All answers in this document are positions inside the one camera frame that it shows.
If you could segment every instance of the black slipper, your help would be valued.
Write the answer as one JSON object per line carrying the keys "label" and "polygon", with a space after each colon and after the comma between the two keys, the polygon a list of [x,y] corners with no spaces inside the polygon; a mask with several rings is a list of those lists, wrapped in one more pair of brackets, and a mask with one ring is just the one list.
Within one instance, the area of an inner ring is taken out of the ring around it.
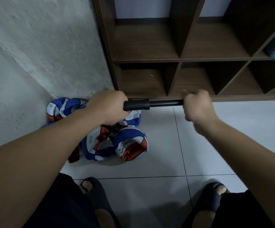
{"label": "black slipper", "polygon": [[[82,183],[84,181],[89,181],[92,184],[93,187],[90,191],[83,187]],[[86,196],[89,198],[93,209],[105,209],[109,211],[113,218],[116,228],[121,228],[121,225],[108,202],[105,190],[102,184],[99,182],[99,180],[97,180],[94,177],[88,177],[85,180],[83,180],[82,183],[80,185],[86,192],[88,192],[86,193]]]}
{"label": "black slipper", "polygon": [[223,184],[216,181],[208,183],[205,186],[198,202],[196,203],[196,206],[193,208],[192,212],[186,218],[185,222],[182,225],[182,228],[191,227],[193,224],[194,217],[201,210],[211,210],[216,212],[216,210],[220,206],[221,200],[221,196],[217,193],[216,189],[220,185]]}

